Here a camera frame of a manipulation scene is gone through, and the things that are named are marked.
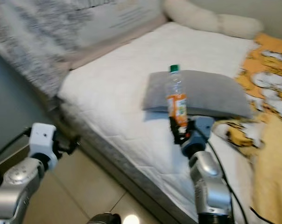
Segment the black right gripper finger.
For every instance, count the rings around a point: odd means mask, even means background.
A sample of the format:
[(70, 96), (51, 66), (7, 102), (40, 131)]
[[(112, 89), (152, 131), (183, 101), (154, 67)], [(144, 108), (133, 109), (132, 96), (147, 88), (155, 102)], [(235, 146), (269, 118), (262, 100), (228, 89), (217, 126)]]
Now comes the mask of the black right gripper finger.
[(169, 129), (173, 135), (174, 140), (180, 140), (179, 125), (174, 117), (169, 117)]

